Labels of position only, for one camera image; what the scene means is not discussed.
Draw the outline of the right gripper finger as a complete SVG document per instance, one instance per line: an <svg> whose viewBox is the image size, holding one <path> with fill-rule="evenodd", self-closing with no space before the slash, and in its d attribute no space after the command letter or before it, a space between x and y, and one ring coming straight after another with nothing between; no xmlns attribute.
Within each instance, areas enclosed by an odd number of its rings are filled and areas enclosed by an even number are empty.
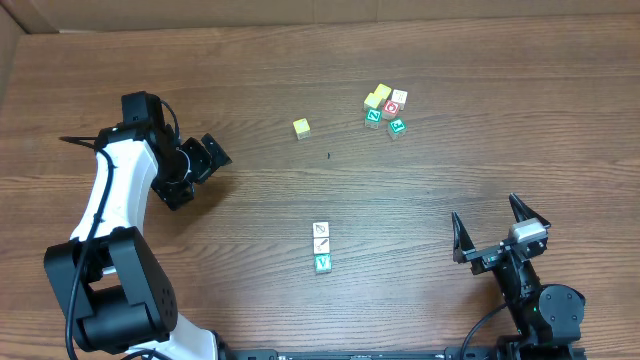
<svg viewBox="0 0 640 360"><path fill-rule="evenodd" d="M457 263L465 263L469 260L469 255L476 251L476 247L457 212L451 213L451 219L453 227L453 260Z"/></svg>
<svg viewBox="0 0 640 360"><path fill-rule="evenodd" d="M509 203L517 223L538 218L538 214L528 207L517 194L509 194Z"/></svg>

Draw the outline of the white leaf block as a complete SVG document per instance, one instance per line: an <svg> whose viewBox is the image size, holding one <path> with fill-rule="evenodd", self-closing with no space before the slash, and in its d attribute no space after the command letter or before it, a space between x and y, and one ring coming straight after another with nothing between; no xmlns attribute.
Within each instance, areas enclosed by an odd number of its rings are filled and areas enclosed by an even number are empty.
<svg viewBox="0 0 640 360"><path fill-rule="evenodd" d="M312 224L312 233L314 238L327 238L330 235L328 222L314 222Z"/></svg>

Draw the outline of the green block letter V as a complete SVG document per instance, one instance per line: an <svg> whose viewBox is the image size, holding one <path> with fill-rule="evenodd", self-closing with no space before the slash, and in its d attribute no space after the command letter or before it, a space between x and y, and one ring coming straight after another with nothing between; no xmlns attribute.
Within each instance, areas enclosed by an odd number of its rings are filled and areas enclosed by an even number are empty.
<svg viewBox="0 0 640 360"><path fill-rule="evenodd" d="M317 274L330 273L332 271L332 257L330 254L318 254L314 256L314 268Z"/></svg>

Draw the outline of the white block dark drawing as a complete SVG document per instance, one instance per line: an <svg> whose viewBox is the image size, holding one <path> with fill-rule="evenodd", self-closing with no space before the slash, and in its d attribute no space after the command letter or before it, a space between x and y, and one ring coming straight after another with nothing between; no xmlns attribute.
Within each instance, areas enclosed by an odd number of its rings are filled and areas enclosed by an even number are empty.
<svg viewBox="0 0 640 360"><path fill-rule="evenodd" d="M314 238L313 239L313 253L315 255L329 254L330 253L330 239L329 238Z"/></svg>

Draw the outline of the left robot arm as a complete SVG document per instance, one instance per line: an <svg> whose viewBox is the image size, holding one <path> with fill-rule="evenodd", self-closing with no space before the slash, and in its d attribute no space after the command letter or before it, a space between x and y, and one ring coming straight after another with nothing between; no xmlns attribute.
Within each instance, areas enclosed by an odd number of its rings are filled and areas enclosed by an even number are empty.
<svg viewBox="0 0 640 360"><path fill-rule="evenodd" d="M66 137L97 161L83 217L68 241L49 247L44 269L65 317L65 347L125 359L232 359L234 352L177 306L173 286L143 236L148 196L172 211L192 201L194 187L231 164L205 134L182 140L166 123L169 104L135 92L121 98L123 120L95 137Z"/></svg>

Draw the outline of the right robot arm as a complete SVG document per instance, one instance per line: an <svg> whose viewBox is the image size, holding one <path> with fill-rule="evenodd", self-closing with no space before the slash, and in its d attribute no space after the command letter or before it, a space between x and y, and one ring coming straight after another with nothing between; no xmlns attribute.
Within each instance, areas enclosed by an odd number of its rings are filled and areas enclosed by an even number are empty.
<svg viewBox="0 0 640 360"><path fill-rule="evenodd" d="M516 194L509 195L515 217L506 239L479 250L473 244L457 212L451 214L453 260L468 263L471 272L491 272L504 303L481 319L463 341L460 357L474 333L495 314L508 309L518 333L501 336L490 353L492 359L577 359L583 351L572 348L581 338L586 299L562 284L541 283L531 260L547 249L551 223L527 206Z"/></svg>

